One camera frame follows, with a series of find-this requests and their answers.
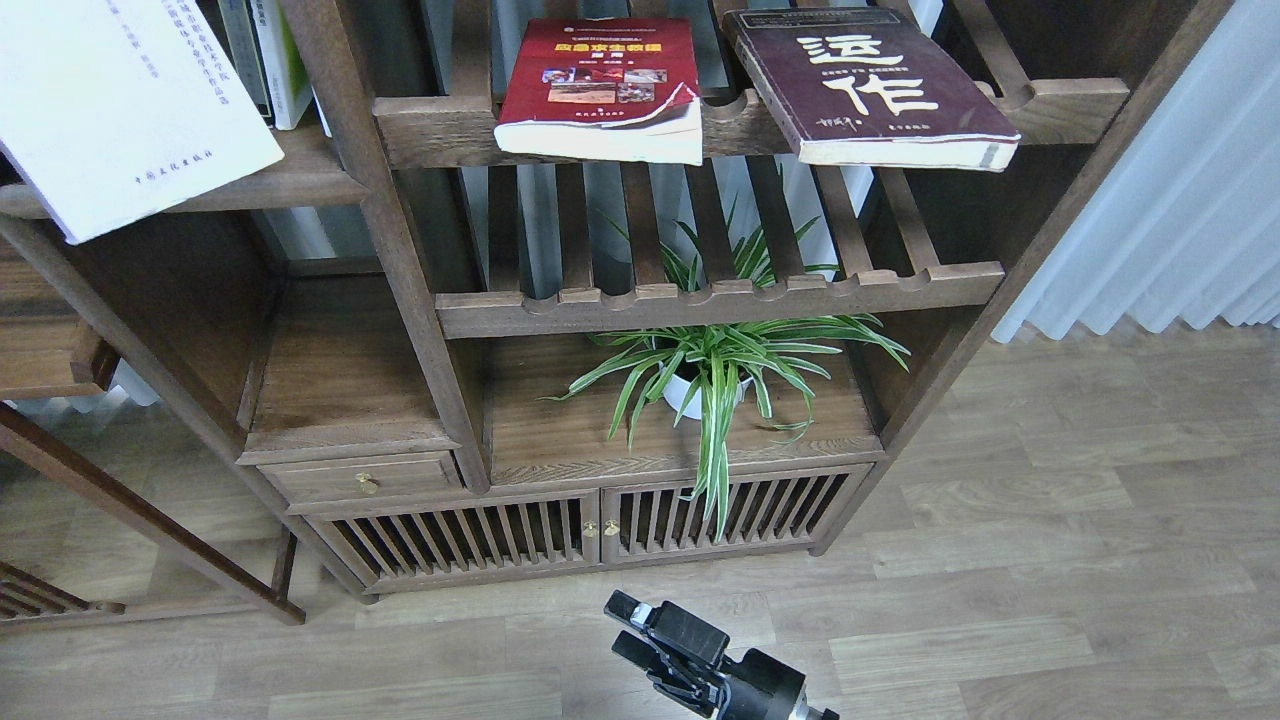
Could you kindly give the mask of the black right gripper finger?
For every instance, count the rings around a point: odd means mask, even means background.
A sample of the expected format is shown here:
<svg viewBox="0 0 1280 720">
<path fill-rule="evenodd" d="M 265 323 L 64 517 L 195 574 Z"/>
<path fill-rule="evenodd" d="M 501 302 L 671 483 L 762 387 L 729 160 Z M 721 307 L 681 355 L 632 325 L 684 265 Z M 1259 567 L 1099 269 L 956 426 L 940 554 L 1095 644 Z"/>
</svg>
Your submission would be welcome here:
<svg viewBox="0 0 1280 720">
<path fill-rule="evenodd" d="M 666 678 L 666 656 L 650 637 L 643 633 L 636 635 L 631 632 L 621 632 L 611 650 L 639 667 L 652 680 L 660 682 Z"/>
<path fill-rule="evenodd" d="M 605 602 L 604 614 L 637 630 L 663 651 L 704 666 L 716 666 L 730 642 L 724 632 L 669 601 L 650 606 L 614 591 Z"/>
</svg>

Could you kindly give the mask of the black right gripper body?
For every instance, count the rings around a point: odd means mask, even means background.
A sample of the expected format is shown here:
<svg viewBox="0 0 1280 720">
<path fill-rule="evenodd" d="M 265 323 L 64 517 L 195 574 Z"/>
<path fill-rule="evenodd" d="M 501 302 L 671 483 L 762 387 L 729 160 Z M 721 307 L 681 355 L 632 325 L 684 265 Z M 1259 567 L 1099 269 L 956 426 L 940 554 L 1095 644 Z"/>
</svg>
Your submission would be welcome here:
<svg viewBox="0 0 1280 720">
<path fill-rule="evenodd" d="M 710 648 L 657 647 L 650 660 L 655 689 L 709 719 L 808 719 L 805 675 L 758 650 L 735 662 Z"/>
</svg>

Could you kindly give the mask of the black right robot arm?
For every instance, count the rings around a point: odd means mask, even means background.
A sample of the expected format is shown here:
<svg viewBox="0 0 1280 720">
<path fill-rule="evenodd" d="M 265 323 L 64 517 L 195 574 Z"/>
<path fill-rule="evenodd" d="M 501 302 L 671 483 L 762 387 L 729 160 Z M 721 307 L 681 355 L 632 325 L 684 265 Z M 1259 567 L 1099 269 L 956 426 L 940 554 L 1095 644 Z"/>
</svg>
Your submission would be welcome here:
<svg viewBox="0 0 1280 720">
<path fill-rule="evenodd" d="M 623 623 L 612 651 L 644 670 L 655 691 L 701 717 L 837 719 L 806 701 L 806 676 L 759 650 L 741 660 L 724 655 L 730 637 L 666 601 L 644 603 L 614 591 L 604 615 Z"/>
</svg>

